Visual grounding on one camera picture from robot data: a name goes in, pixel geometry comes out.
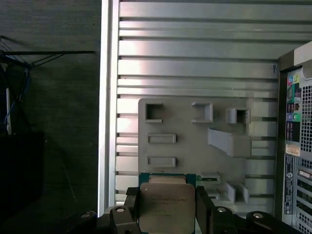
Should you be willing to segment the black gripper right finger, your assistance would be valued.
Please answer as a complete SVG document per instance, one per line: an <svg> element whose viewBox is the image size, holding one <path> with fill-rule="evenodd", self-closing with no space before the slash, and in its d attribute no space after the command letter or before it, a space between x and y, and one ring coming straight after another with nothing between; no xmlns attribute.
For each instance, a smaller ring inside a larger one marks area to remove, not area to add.
<svg viewBox="0 0 312 234"><path fill-rule="evenodd" d="M203 186L196 187L196 219L203 234L296 234L298 230L272 215L253 211L246 218L215 206Z"/></svg>

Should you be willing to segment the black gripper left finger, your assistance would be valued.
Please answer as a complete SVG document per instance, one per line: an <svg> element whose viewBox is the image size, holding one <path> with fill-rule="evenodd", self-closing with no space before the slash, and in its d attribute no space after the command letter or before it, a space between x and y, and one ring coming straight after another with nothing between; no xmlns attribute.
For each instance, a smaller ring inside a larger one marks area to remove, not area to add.
<svg viewBox="0 0 312 234"><path fill-rule="evenodd" d="M93 211L77 212L60 222L62 234L140 234L139 187L129 187L125 203L102 216Z"/></svg>

